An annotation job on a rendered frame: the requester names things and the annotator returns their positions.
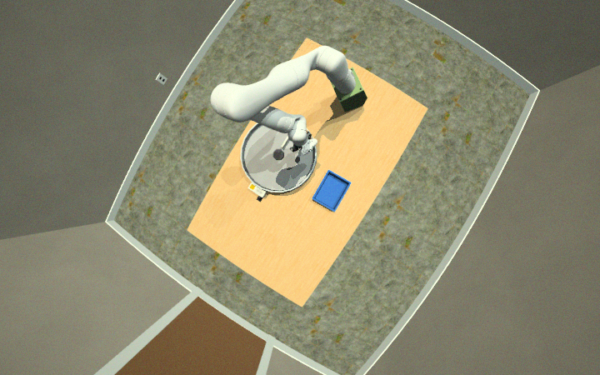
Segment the blue crate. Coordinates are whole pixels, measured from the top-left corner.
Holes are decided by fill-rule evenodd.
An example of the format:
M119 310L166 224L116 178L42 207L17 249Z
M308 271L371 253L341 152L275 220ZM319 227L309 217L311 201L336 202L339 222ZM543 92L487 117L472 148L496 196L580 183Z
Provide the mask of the blue crate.
M327 171L312 199L335 212L349 187L347 179Z

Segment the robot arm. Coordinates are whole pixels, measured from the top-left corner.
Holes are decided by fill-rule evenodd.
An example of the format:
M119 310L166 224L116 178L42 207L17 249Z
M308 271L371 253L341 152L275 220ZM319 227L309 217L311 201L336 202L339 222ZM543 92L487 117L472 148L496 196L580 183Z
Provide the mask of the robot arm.
M308 134L306 137L306 118L269 105L302 88L309 79L309 69L325 73L337 90L344 94L352 92L356 86L344 54L321 46L277 65L260 82L247 86L227 82L216 86L211 95L212 108L220 116L234 122L243 123L250 119L272 130L287 133L288 139L302 147L301 154L306 155L318 143L317 139L308 140Z

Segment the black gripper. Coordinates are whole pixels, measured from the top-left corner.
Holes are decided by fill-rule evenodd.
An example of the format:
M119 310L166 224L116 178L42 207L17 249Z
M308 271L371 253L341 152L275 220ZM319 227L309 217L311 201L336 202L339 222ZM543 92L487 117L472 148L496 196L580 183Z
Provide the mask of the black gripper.
M309 140L309 138L312 136L312 134L311 134L311 133L308 131L308 132L307 132L307 135L308 135L308 140ZM296 151L297 151L299 148L302 148L302 147L298 147L298 146L296 146L296 145L294 145L294 144L293 144L293 147L290 147L290 150L291 150L291 151L294 153L294 152L296 152Z

